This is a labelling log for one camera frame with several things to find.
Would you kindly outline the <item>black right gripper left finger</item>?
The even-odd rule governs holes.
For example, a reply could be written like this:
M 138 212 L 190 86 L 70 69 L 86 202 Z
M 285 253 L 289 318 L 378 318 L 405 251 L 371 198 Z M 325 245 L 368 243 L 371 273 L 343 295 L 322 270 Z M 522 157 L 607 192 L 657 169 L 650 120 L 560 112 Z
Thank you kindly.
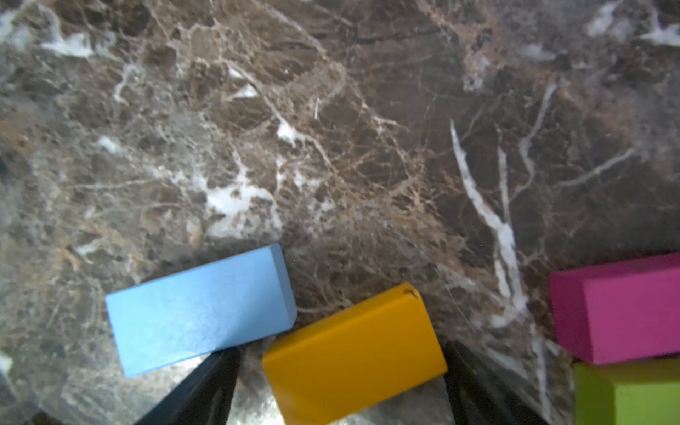
M 136 424 L 225 425 L 240 363 L 237 348 L 212 353 Z

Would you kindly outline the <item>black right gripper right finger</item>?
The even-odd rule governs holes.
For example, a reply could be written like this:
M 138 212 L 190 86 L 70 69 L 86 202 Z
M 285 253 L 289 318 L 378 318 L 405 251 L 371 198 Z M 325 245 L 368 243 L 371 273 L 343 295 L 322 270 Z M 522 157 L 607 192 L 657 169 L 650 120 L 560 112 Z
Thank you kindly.
M 446 391 L 456 424 L 544 424 L 509 385 L 461 342 L 443 346 Z

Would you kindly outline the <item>amber yellow short block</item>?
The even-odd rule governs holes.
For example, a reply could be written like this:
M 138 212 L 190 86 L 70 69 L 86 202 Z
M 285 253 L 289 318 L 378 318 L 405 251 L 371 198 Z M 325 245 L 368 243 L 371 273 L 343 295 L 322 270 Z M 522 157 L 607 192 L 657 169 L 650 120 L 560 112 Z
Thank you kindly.
M 448 370 L 410 283 L 278 339 L 263 368 L 287 424 L 334 423 Z

